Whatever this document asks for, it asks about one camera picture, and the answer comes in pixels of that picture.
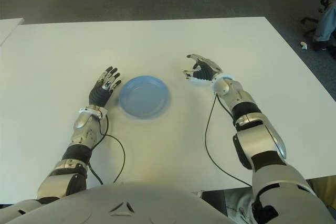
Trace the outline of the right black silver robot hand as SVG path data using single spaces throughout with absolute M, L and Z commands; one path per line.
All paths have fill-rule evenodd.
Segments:
M 189 54 L 186 57 L 195 61 L 192 69 L 183 71 L 187 80 L 213 81 L 223 73 L 221 67 L 210 59 L 197 54 Z

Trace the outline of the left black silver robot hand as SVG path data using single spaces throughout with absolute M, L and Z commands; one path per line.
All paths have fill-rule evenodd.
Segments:
M 115 89 L 121 84 L 120 73 L 113 66 L 108 67 L 98 78 L 89 93 L 89 105 L 105 107 Z

